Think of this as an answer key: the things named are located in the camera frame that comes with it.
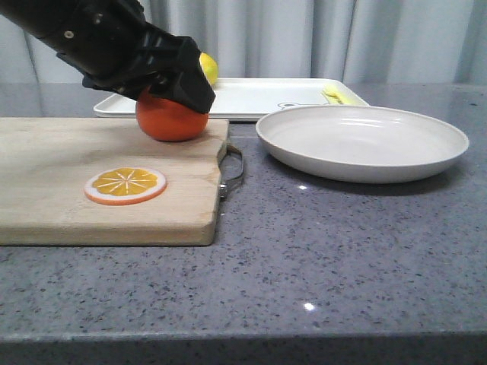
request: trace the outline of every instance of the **curtain fold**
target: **curtain fold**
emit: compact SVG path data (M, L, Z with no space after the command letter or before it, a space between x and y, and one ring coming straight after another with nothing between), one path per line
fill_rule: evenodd
M141 0L148 21L195 39L222 77L487 84L485 0ZM81 82L0 18L1 82Z

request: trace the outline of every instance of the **cutting board handle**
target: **cutting board handle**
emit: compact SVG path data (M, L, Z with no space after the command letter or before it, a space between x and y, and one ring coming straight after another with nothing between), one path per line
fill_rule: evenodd
M242 151L236 148L235 146L233 146L232 144L227 144L227 152L225 153L225 156L220 162L221 170L223 170L222 168L223 161L226 160L227 157L237 158L240 161L240 166L237 172L234 175L232 175L232 177L228 179L224 179L223 177L221 178L220 190L219 190L221 199L226 199L230 191L233 190L238 185L240 185L244 180L244 156L242 155Z

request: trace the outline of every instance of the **wooden cutting board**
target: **wooden cutting board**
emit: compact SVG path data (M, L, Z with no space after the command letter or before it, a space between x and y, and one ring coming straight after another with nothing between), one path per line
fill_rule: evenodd
M0 244L208 245L227 137L227 120L209 120L192 141L164 143L134 119L1 118ZM166 190L125 206L84 196L92 176L124 166L161 171Z

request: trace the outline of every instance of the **countertop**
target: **countertop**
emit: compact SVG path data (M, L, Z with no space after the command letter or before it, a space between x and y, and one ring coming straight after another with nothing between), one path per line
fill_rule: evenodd
M212 245L0 247L0 363L486 364L487 87L348 86L469 150L429 179L351 184L232 123L247 171ZM94 116L108 95L2 84L0 116Z

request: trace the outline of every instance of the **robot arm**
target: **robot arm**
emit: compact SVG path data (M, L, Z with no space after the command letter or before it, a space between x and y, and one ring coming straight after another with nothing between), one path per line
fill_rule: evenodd
M85 87L134 100L149 87L198 113L213 104L195 41L145 21L137 0L2 0L0 14L77 68Z

